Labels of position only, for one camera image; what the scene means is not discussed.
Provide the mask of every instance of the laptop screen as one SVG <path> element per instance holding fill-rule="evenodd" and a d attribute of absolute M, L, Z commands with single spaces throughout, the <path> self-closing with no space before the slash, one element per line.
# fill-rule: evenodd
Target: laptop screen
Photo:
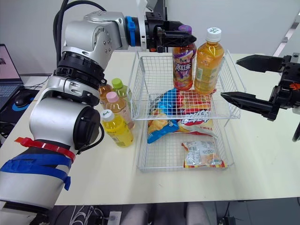
<path fill-rule="evenodd" d="M 4 44 L 0 44 L 0 83 L 17 82 L 21 78 Z"/>

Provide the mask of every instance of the bottle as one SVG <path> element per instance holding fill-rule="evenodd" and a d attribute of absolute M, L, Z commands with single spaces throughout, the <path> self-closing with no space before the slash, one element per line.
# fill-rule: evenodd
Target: bottle
<path fill-rule="evenodd" d="M 106 109 L 106 104 L 107 104 L 107 99 L 106 99 L 106 94 L 108 92 L 111 92 L 113 88 L 111 85 L 107 84 L 105 86 L 100 86 L 98 91 L 100 92 L 100 101 L 99 103 L 102 105 L 103 109 Z"/>
<path fill-rule="evenodd" d="M 103 110 L 101 117 L 105 132 L 118 146 L 127 147 L 132 144 L 134 138 L 123 117 L 114 115 L 109 109 Z"/>
<path fill-rule="evenodd" d="M 207 29 L 206 43 L 197 50 L 197 67 L 194 87 L 201 95 L 211 94 L 217 84 L 218 73 L 224 55 L 219 44 L 221 29 L 211 27 Z"/>
<path fill-rule="evenodd" d="M 127 123 L 129 129 L 133 128 L 135 123 L 131 120 L 130 110 L 125 100 L 119 98 L 117 93 L 114 91 L 106 94 L 108 103 L 106 108 L 110 109 L 113 113 L 122 116 Z"/>
<path fill-rule="evenodd" d="M 192 28 L 181 25 L 178 30 L 192 34 Z M 188 90 L 193 86 L 193 59 L 196 55 L 194 43 L 173 48 L 173 83 L 178 90 Z"/>
<path fill-rule="evenodd" d="M 129 99 L 131 99 L 131 91 L 128 91 L 128 97 L 127 97 L 127 86 L 123 85 L 122 80 L 119 78 L 114 78 L 112 80 L 112 86 L 113 86 L 113 91 L 115 91 L 117 93 L 117 95 L 119 96 L 119 98 L 124 99 L 127 102 L 127 105 L 130 109 L 130 101 Z"/>

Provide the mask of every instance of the green bottle cap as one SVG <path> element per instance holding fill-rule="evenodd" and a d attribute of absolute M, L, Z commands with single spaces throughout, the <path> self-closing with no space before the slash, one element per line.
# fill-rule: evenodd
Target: green bottle cap
<path fill-rule="evenodd" d="M 115 88 L 115 89 L 120 89 L 120 88 L 122 88 L 122 87 L 123 87 L 122 80 L 119 79 L 119 78 L 114 78 L 114 79 L 112 80 L 112 86 L 113 86 L 113 88 Z"/>

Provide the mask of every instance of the red strap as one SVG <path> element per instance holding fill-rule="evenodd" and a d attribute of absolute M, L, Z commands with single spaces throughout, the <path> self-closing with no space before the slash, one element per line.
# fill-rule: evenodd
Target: red strap
<path fill-rule="evenodd" d="M 72 163 L 74 162 L 76 156 L 73 152 L 71 152 L 68 149 L 65 149 L 63 147 L 54 145 L 54 144 L 47 144 L 44 142 L 38 142 L 38 141 L 34 141 L 32 139 L 30 139 L 29 137 L 18 137 L 15 142 L 20 143 L 22 146 L 24 147 L 37 147 L 37 148 L 43 148 L 43 149 L 47 149 L 50 151 L 55 151 L 55 152 L 59 152 L 61 154 L 64 154 L 65 156 L 68 156 L 71 160 Z"/>

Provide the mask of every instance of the white wire basket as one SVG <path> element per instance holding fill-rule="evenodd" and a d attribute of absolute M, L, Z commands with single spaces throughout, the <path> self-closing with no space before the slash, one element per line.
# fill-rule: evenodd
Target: white wire basket
<path fill-rule="evenodd" d="M 218 74 L 216 92 L 209 96 L 210 112 L 206 115 L 192 115 L 177 111 L 177 103 L 172 108 L 173 115 L 153 115 L 152 111 L 166 91 L 174 88 L 173 59 L 171 53 L 137 52 L 129 79 L 129 90 L 132 91 L 131 115 L 134 120 L 161 120 L 161 119 L 239 119 L 240 109 L 228 103 L 220 95 L 221 92 L 243 91 L 246 88 L 240 74 L 227 51 L 221 63 Z M 197 101 L 207 96 L 197 94 Z"/>
<path fill-rule="evenodd" d="M 233 156 L 225 128 L 229 120 L 214 120 L 214 130 L 218 138 L 208 135 L 167 134 L 151 144 L 147 144 L 148 121 L 143 123 L 143 134 L 137 147 L 137 166 L 143 172 L 190 170 L 184 168 L 185 152 L 183 142 L 212 141 L 226 167 L 198 167 L 195 169 L 226 169 L 233 165 Z"/>

